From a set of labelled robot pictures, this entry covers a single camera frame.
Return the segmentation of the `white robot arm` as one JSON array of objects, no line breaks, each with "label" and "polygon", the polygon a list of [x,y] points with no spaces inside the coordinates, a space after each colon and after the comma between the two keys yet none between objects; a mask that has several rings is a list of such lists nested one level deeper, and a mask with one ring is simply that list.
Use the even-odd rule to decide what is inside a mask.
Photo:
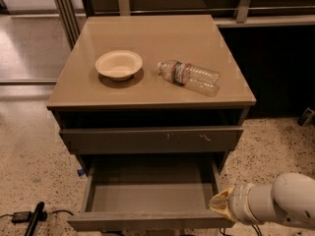
[{"label": "white robot arm", "polygon": [[315,180],[299,173],[285,173],[272,184],[240,184],[213,196],[210,209],[246,225],[274,222],[314,229]]}]

